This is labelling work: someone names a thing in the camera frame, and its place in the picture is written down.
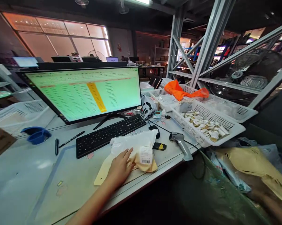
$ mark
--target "black keyboard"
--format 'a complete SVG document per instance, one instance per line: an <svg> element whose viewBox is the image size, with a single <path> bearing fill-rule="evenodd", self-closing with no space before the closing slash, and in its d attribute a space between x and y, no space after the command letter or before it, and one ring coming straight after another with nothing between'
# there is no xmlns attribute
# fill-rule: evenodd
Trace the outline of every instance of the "black keyboard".
<svg viewBox="0 0 282 225"><path fill-rule="evenodd" d="M144 119L140 115L134 115L79 137L76 139L76 158L84 157L85 155L109 144L112 138L124 136L144 125L146 125Z"/></svg>

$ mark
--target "barcode label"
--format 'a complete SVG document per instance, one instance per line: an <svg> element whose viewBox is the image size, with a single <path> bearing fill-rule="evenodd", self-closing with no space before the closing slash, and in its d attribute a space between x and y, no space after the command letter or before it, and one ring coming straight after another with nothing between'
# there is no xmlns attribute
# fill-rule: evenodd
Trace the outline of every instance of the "barcode label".
<svg viewBox="0 0 282 225"><path fill-rule="evenodd" d="M150 161L149 160L142 160L142 163L150 164Z"/></svg>

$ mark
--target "hand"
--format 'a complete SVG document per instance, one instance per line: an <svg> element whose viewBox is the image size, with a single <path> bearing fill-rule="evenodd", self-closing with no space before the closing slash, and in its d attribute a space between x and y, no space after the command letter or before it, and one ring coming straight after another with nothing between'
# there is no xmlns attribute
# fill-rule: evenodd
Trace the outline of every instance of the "hand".
<svg viewBox="0 0 282 225"><path fill-rule="evenodd" d="M108 183L115 189L125 182L134 167L133 163L127 165L128 158L132 151L133 148L130 148L130 150L126 149L113 159L107 178L104 182Z"/></svg>

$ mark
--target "black pen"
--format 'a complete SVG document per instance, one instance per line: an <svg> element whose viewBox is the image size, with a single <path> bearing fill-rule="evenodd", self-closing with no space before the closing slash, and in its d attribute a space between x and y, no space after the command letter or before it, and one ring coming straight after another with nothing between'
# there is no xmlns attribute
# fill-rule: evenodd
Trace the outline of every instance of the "black pen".
<svg viewBox="0 0 282 225"><path fill-rule="evenodd" d="M61 145L59 146L59 148L60 148L60 147L63 147L65 144L69 143L70 141L72 141L73 139L77 138L78 136L81 136L83 133L84 133L84 131L81 132L81 133L79 133L78 135L75 135L73 138L71 138L70 140L66 141L64 144L61 144Z"/></svg>
<svg viewBox="0 0 282 225"><path fill-rule="evenodd" d="M56 156L59 154L59 139L57 138L56 138L55 154Z"/></svg>

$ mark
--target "orange fabric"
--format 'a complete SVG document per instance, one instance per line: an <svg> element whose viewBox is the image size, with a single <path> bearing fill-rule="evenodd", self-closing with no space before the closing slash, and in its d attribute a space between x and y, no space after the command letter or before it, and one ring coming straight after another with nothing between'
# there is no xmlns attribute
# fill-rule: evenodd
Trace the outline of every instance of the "orange fabric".
<svg viewBox="0 0 282 225"><path fill-rule="evenodd" d="M178 101L181 101L184 96L187 96L189 98L193 98L193 97L208 98L209 97L209 91L206 88L199 89L198 91L192 94L184 92L181 86L179 85L178 80L169 82L168 84L165 85L164 89L169 94L172 94Z"/></svg>

